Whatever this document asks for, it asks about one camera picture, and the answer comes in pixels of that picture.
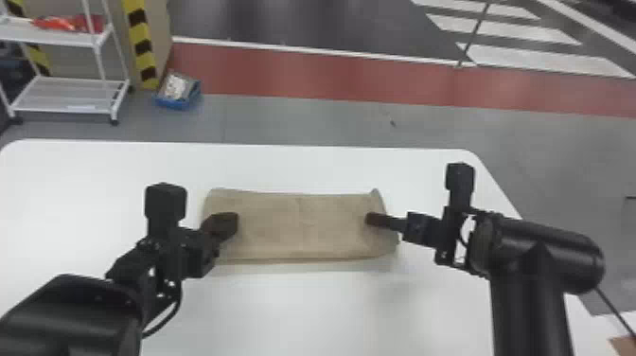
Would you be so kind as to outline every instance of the cable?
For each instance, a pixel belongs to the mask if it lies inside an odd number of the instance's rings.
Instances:
[[[605,293],[603,293],[603,291],[601,291],[601,289],[599,287],[594,288],[594,290],[598,293],[598,295],[601,297],[601,299],[603,299],[603,302],[605,302],[605,304],[608,306],[608,308],[611,310],[611,312],[614,313],[614,315],[616,316],[618,321],[620,321],[621,324],[623,324],[623,327],[629,333],[629,336],[631,337],[631,340],[634,342],[634,344],[636,344],[636,333],[634,332],[634,329],[631,328],[631,326],[627,323],[627,320],[625,320],[625,318],[623,318],[623,315],[621,315],[621,313],[618,312],[616,307],[611,303],[610,299],[605,295]]]
[[[144,331],[141,334],[141,337],[143,339],[152,336],[155,332],[159,331],[162,327],[164,327],[168,323],[168,321],[170,321],[170,319],[172,319],[174,315],[177,314],[177,312],[179,311],[179,308],[181,308],[181,300],[184,297],[184,292],[181,288],[181,283],[177,283],[176,288],[177,288],[177,300],[175,300],[174,302],[174,307],[172,308],[170,313],[166,315],[165,318],[163,318],[159,323],[157,323],[157,325]]]

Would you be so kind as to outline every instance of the white wire shelf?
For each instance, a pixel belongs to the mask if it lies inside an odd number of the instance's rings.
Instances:
[[[11,103],[14,111],[110,114],[117,111],[129,80],[35,77]]]
[[[30,23],[31,19],[7,16],[0,21],[0,41],[22,42],[39,45],[68,45],[73,47],[101,47],[113,32],[107,24],[101,33],[68,32],[41,29]]]

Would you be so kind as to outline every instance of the crosswalk stripe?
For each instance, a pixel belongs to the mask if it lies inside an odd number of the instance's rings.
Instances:
[[[464,48],[466,44],[458,43]],[[601,57],[473,44],[468,56],[478,65],[538,69],[554,72],[634,78],[614,62]]]
[[[475,24],[477,23],[477,20],[461,17],[442,15],[428,16],[438,27],[451,32],[470,33],[475,28]],[[484,21],[479,29],[478,34],[517,38],[530,41],[581,45],[579,41],[555,28],[505,24],[492,21]]]
[[[485,5],[484,3],[466,0],[414,0],[414,3],[420,6],[431,8],[456,9],[469,12],[482,12]],[[528,11],[527,9],[508,5],[492,4],[490,6],[490,9],[488,10],[488,13],[493,15],[519,17],[522,19],[530,20],[539,19],[537,15]]]

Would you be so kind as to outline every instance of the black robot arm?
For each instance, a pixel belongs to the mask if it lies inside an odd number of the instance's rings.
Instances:
[[[467,164],[448,165],[450,198],[442,219],[369,213],[366,222],[433,248],[436,264],[490,281],[495,356],[572,356],[563,294],[582,294],[600,283],[601,250],[580,234],[471,207],[474,175]],[[466,242],[461,231],[469,217],[475,228]],[[456,258],[458,243],[466,247],[463,260]]]
[[[214,267],[239,216],[208,217],[199,230],[179,226],[186,190],[146,189],[148,235],[118,258],[106,279],[57,276],[0,319],[0,356],[136,356],[141,339],[179,310],[182,281]],[[172,311],[154,327],[158,315]]]

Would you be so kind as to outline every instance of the folded cloth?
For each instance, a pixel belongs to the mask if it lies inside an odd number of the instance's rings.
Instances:
[[[221,262],[373,258],[399,242],[397,233],[364,223],[370,211],[385,213],[377,189],[345,195],[212,189],[203,218],[224,211],[238,213],[238,232],[221,246]]]

